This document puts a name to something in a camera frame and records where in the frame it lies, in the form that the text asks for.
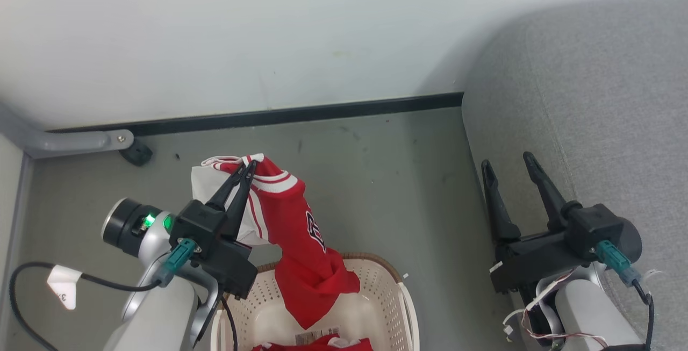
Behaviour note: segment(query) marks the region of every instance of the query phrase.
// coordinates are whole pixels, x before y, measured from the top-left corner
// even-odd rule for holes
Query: gray floor
[[[409,274],[405,283],[423,350],[514,349],[501,331],[511,305],[492,292],[489,280],[489,229],[460,108],[145,142],[155,157],[143,168],[118,153],[37,162],[22,261],[56,261],[134,283],[142,272],[137,260],[100,239],[113,203],[132,197],[177,212],[191,197],[192,166],[214,155],[263,152],[305,181],[327,245],[376,253]],[[260,264],[279,255],[277,248],[261,247],[251,259]],[[59,349],[101,349],[118,325],[126,294],[81,282],[77,309],[68,312],[45,277],[35,271],[19,282],[27,321]],[[9,349],[40,349],[12,325]]]

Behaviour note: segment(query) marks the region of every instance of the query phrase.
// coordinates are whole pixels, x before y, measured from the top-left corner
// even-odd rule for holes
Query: gray metal bracket
[[[34,159],[126,149],[134,140],[133,133],[126,129],[76,133],[39,131],[3,104],[0,104],[0,133]]]

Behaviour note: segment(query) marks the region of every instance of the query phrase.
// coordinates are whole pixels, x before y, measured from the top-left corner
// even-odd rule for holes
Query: basket rim
[[[373,261],[378,263],[378,265],[382,266],[385,268],[386,271],[389,272],[389,275],[391,275],[392,278],[394,278],[394,282],[400,283],[402,282],[402,278],[399,275],[399,272],[396,271],[396,269],[388,263],[384,258],[378,255],[374,255],[372,253],[357,253],[357,252],[351,252],[351,253],[341,253],[342,259],[343,260],[368,260],[368,261]],[[271,270],[275,270],[275,266],[277,266],[278,261],[271,262],[271,263],[266,263],[265,265],[260,265],[258,266],[258,273],[263,273],[263,272],[269,272]]]

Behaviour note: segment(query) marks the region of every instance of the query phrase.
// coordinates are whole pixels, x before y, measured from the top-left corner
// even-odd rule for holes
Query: beige plastic basket
[[[258,268],[248,299],[229,299],[239,351],[265,342],[293,346],[331,332],[343,339],[369,338],[375,351],[420,351],[418,318],[399,273],[385,260],[367,253],[344,253],[344,265],[361,280],[361,292],[340,295],[327,315],[302,329],[286,310],[275,282],[275,265]],[[230,351],[232,330],[224,310],[214,315],[211,351]]]

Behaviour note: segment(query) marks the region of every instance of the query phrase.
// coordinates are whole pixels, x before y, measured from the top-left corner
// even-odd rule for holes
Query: green indicator light
[[[150,226],[153,225],[153,222],[155,222],[155,216],[152,216],[151,214],[149,214],[149,215],[146,217],[146,219],[143,220],[143,225],[144,225],[146,228],[149,228]]]
[[[162,226],[164,226],[165,230],[169,232],[170,228],[172,227],[172,216],[166,216],[162,221]]]

